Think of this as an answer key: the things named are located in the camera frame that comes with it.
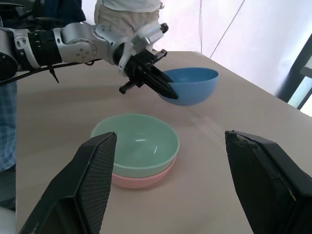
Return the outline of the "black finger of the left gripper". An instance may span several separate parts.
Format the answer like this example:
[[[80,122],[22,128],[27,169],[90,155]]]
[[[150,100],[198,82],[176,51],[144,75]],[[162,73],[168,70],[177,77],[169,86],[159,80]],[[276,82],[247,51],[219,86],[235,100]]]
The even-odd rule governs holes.
[[[171,83],[164,82],[163,80],[158,79],[155,75],[152,74],[152,71],[148,71],[144,74],[144,82],[156,93],[169,98],[169,99],[178,99],[178,94],[171,87]]]
[[[174,83],[174,81],[166,75],[163,71],[159,70],[157,67],[152,66],[152,74],[155,75],[158,79],[163,80],[167,83]]]

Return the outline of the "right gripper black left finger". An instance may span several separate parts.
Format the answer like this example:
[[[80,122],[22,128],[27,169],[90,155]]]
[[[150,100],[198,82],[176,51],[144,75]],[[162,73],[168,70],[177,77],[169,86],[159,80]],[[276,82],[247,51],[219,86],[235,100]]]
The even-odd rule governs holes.
[[[51,180],[21,234],[98,234],[111,190],[117,134],[89,139]]]

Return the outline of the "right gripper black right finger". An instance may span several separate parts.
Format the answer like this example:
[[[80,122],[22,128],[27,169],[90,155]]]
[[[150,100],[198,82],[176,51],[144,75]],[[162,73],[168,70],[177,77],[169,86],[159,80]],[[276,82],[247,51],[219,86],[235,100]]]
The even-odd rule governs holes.
[[[312,178],[275,142],[226,131],[236,194],[255,234],[310,234]]]

